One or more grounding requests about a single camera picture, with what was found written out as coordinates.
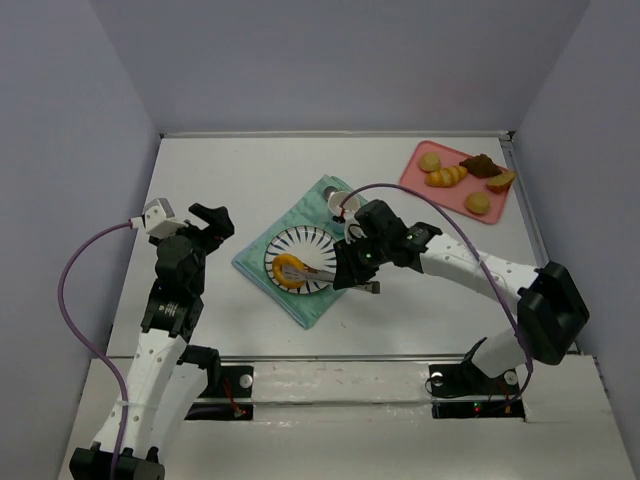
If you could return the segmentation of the ring donut bread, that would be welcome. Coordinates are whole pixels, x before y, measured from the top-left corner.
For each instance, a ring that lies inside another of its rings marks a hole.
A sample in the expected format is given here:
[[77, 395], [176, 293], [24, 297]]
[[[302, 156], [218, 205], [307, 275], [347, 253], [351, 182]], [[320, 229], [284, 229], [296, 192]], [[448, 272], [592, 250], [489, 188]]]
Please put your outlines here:
[[[285, 268], [289, 267], [294, 270], [293, 276], [285, 274]], [[307, 272], [305, 264], [297, 257], [285, 253], [276, 256], [272, 262], [272, 273], [274, 280], [282, 287], [287, 289], [297, 289], [304, 285], [306, 278], [304, 273]]]

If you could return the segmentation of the metal tongs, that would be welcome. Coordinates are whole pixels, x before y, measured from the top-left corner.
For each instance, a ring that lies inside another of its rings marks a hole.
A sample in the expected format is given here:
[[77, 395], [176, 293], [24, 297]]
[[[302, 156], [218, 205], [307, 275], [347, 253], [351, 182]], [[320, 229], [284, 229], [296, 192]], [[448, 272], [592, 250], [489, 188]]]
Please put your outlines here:
[[[286, 267], [285, 274], [287, 276], [293, 276], [294, 270], [289, 267]], [[310, 269], [310, 270], [307, 270], [306, 273], [304, 273], [304, 277], [306, 278], [304, 285], [306, 284], [311, 285], [312, 283], [318, 283], [318, 284], [323, 283], [323, 284], [328, 284], [330, 286], [333, 286], [335, 274], [328, 271], [324, 271], [324, 270]], [[351, 286], [351, 289], [366, 291], [374, 295], [381, 293], [381, 287], [378, 281], [369, 281], [364, 284]]]

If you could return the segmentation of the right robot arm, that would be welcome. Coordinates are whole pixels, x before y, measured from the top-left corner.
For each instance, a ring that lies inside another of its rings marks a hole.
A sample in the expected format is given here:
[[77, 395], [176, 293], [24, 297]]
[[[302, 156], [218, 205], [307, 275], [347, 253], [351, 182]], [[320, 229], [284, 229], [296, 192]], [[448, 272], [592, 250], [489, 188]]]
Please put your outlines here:
[[334, 245], [334, 289], [363, 286], [380, 266], [392, 264], [452, 281], [501, 306], [509, 329], [476, 342], [444, 377], [467, 393], [519, 366], [559, 364], [590, 318], [568, 269], [557, 262], [536, 267], [486, 254], [436, 226], [407, 226], [382, 200], [361, 207], [354, 226], [358, 236]]

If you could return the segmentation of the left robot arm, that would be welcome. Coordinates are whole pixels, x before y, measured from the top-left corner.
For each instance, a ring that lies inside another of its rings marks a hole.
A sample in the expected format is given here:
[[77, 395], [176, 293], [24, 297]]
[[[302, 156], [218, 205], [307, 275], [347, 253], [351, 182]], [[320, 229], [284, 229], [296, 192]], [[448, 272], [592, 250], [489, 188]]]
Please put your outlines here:
[[143, 231], [156, 251], [155, 280], [126, 374], [75, 325], [69, 327], [111, 371], [119, 388], [91, 446], [71, 456], [75, 479], [164, 478], [163, 461], [181, 422], [196, 398], [219, 382], [218, 351], [193, 345], [191, 337], [204, 310], [206, 258], [235, 228], [224, 206], [194, 203], [188, 210], [205, 227], [178, 220], [164, 198], [114, 227]]

